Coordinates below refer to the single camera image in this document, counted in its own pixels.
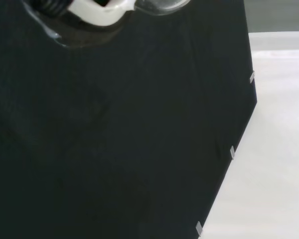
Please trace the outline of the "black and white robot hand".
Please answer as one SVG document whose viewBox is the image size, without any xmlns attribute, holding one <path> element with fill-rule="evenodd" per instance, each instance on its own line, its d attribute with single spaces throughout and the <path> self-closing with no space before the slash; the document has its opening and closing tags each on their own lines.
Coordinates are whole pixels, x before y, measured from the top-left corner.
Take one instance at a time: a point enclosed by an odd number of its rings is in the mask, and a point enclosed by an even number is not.
<svg viewBox="0 0 299 239">
<path fill-rule="evenodd" d="M 135 0 L 31 0 L 30 6 L 48 17 L 71 13 L 91 25 L 107 27 L 135 9 Z"/>
</svg>

